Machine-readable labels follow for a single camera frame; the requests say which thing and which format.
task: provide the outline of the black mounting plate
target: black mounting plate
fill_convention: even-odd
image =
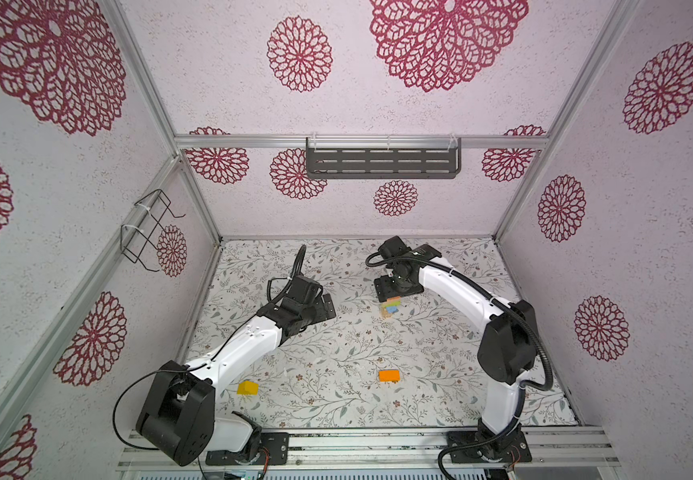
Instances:
[[[480,440],[480,438],[475,437],[476,433],[476,430],[448,432],[446,435],[447,446],[453,447],[465,445],[467,443],[475,443],[478,440]],[[459,450],[458,452],[451,453],[450,459],[453,463],[482,463],[483,458],[479,452],[480,448]],[[533,461],[531,450],[527,446],[527,442],[525,442],[525,434],[522,431],[520,431],[514,437],[513,442],[509,443],[507,446],[504,447],[503,450],[501,450],[501,454],[502,455],[499,456],[500,458],[492,458],[491,460],[495,460],[496,462],[506,462],[510,464],[517,461],[518,459],[520,463]]]
[[[261,451],[261,447],[266,447],[269,450],[269,465],[285,465],[288,462],[288,441],[290,434],[288,433],[264,433],[261,432],[261,443],[259,446],[259,455],[249,464],[263,466],[266,463],[266,454]],[[238,466],[245,465],[237,463],[233,452],[226,450],[213,450],[207,452],[205,465],[207,466]]]
[[[389,275],[380,276],[373,280],[373,285],[375,286],[375,294],[379,297],[379,302],[386,302],[387,299],[396,296],[410,296],[416,293],[424,293],[423,285],[412,286],[402,293],[398,292]]]

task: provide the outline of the orange block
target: orange block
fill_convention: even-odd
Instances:
[[[399,370],[380,370],[380,382],[399,382]]]

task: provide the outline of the leaf pattern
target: leaf pattern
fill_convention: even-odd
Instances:
[[[381,318],[373,279],[365,266],[383,240],[235,240],[223,246],[214,282],[195,330],[190,357],[218,346],[266,302],[266,281],[285,276],[306,244],[303,274],[332,295],[338,316],[310,326],[255,362],[217,404],[267,428],[470,426],[485,406],[487,376],[477,363],[482,333],[436,293],[401,301]],[[516,300],[511,279],[491,240],[409,240],[428,243],[457,270],[499,296]],[[273,284],[275,295],[284,282]],[[537,360],[535,375],[541,379]],[[397,383],[381,383],[379,370],[399,370]],[[236,394],[244,380],[257,396]],[[528,389],[525,425],[577,425],[558,385]]]

